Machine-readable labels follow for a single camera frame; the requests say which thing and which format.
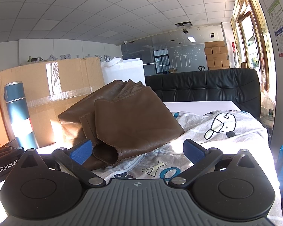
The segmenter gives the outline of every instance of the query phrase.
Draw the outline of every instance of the poster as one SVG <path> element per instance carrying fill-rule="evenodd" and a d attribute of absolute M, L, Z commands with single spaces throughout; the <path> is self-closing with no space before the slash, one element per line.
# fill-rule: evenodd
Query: poster
<path fill-rule="evenodd" d="M 268 10 L 275 32 L 280 57 L 283 57 L 283 10 L 277 0 Z"/>

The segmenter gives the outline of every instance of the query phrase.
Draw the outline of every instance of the cartoon animal print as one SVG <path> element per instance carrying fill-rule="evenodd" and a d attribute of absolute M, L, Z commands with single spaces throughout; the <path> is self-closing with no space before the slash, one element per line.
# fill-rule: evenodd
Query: cartoon animal print
<path fill-rule="evenodd" d="M 214 118 L 210 130 L 205 133 L 204 138 L 209 140 L 214 133 L 226 133 L 228 138 L 234 137 L 236 135 L 234 133 L 236 124 L 237 122 L 234 115 L 221 113 Z"/>

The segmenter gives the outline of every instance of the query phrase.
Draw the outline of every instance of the silver bolt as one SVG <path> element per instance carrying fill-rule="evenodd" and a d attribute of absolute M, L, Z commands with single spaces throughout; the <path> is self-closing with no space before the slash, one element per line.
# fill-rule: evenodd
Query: silver bolt
<path fill-rule="evenodd" d="M 186 179 L 183 177 L 175 177 L 175 178 L 172 178 L 171 181 L 172 183 L 177 184 L 177 185 L 182 185 L 186 183 Z"/>
<path fill-rule="evenodd" d="M 100 185 L 103 182 L 103 179 L 100 177 L 92 177 L 88 180 L 88 183 L 92 185 Z"/>

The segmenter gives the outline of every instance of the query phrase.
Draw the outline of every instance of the ceiling light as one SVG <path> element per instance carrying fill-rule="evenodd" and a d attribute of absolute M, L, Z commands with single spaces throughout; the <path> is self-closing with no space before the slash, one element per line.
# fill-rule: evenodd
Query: ceiling light
<path fill-rule="evenodd" d="M 194 37 L 192 37 L 192 36 L 189 36 L 188 39 L 189 39 L 190 42 L 196 42 Z"/>

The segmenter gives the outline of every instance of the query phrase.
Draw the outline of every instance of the black leather sofa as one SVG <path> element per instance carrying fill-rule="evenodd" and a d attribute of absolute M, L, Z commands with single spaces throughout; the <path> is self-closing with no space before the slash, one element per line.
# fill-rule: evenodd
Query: black leather sofa
<path fill-rule="evenodd" d="M 146 76 L 163 102 L 232 101 L 261 124 L 261 92 L 254 69 L 219 69 Z"/>

